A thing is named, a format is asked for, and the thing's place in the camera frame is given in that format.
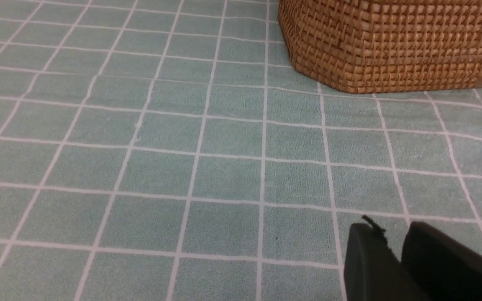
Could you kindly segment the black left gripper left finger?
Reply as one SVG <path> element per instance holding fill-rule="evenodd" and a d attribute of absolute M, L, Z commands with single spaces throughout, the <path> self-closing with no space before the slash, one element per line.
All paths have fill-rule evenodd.
<path fill-rule="evenodd" d="M 363 215 L 349 229 L 343 277 L 348 301 L 428 301 L 388 245 L 386 230 Z"/>

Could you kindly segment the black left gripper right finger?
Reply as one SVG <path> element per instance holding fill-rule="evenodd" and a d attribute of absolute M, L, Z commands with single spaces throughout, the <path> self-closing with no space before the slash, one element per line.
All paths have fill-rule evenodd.
<path fill-rule="evenodd" d="M 482 256 L 432 225 L 410 224 L 401 263 L 431 301 L 482 301 Z"/>

